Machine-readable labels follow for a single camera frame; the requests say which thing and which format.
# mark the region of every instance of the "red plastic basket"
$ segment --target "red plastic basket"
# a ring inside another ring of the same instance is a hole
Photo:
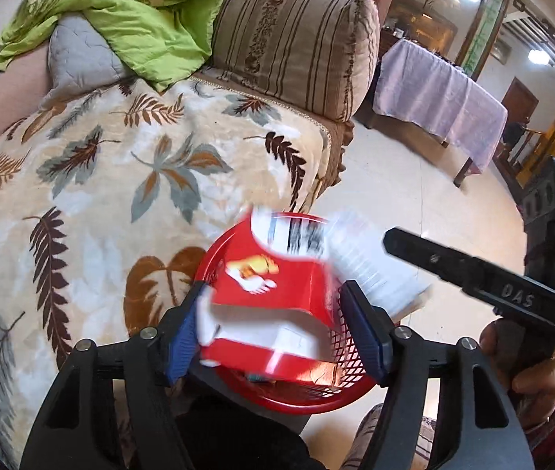
[[[285,213],[283,217],[322,221],[318,217],[301,213]],[[234,235],[234,228],[229,229],[211,245],[199,265],[195,279],[213,284],[219,270],[223,267],[223,253],[232,235]],[[285,414],[322,414],[353,403],[369,392],[375,385],[375,381],[364,372],[360,355],[345,325],[340,308],[339,316],[340,332],[330,331],[335,361],[343,369],[343,384],[338,389],[320,385],[298,385],[289,381],[251,382],[245,378],[244,373],[223,366],[217,368],[217,373],[233,391],[257,405]]]

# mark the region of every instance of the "metal screw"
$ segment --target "metal screw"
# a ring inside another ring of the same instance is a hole
[[[158,335],[158,329],[155,327],[145,327],[141,330],[141,339],[153,339]]]
[[[477,348],[476,340],[471,338],[462,338],[460,344],[467,350],[475,350]]]
[[[395,329],[395,335],[399,339],[410,339],[410,337],[412,336],[412,331],[408,327],[402,325]]]
[[[90,339],[80,339],[76,344],[75,344],[75,349],[77,351],[87,351],[90,348],[90,345],[93,342]]]

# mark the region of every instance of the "human hand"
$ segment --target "human hand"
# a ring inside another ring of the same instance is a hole
[[[519,415],[519,422],[524,429],[538,426],[549,419],[555,410],[555,355],[517,376],[510,377],[496,366],[497,330],[492,322],[480,335],[480,346],[483,353],[489,357],[497,378],[505,390],[512,389],[518,394],[531,396],[533,399],[527,408]]]

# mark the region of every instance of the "red food carton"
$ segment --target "red food carton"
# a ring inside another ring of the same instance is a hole
[[[198,300],[204,364],[272,380],[340,384],[323,224],[257,208],[237,225],[213,288]]]

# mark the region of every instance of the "table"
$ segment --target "table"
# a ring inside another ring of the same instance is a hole
[[[373,111],[419,125],[469,159],[454,184],[483,173],[501,139],[508,111],[452,64],[409,40],[382,57]]]

